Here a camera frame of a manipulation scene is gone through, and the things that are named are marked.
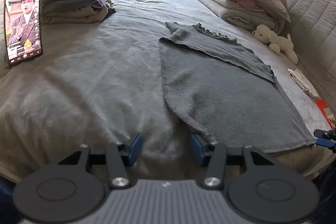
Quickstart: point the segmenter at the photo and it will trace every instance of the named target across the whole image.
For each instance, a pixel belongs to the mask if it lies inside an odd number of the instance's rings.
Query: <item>plush dog head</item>
[[[266,25],[259,25],[255,31],[252,32],[253,36],[263,44],[270,44],[269,34],[271,30]]]

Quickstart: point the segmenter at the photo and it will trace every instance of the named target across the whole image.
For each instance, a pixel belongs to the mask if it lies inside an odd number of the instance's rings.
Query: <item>phone screen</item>
[[[4,27],[9,65],[42,54],[40,0],[5,0]]]

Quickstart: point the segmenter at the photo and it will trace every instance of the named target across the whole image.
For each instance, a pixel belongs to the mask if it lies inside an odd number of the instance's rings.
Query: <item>upholstered headboard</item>
[[[336,113],[336,0],[287,0],[289,33],[299,57],[323,99]]]

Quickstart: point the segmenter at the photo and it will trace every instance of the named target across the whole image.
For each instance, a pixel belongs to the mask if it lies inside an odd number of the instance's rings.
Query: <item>red book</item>
[[[330,107],[326,104],[324,100],[315,100],[318,108],[321,110],[323,116],[327,120],[331,128],[336,128],[336,117],[331,111]]]

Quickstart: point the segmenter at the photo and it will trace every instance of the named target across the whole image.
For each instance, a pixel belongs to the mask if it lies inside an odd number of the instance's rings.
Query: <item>plaid suit jacket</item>
[[[17,55],[22,55],[25,51],[24,44],[29,39],[33,47],[32,51],[41,49],[39,15],[33,10],[27,26],[22,32],[20,39],[16,38],[16,28],[26,24],[25,17],[21,14],[12,23],[12,35],[7,42],[9,48],[17,47]]]

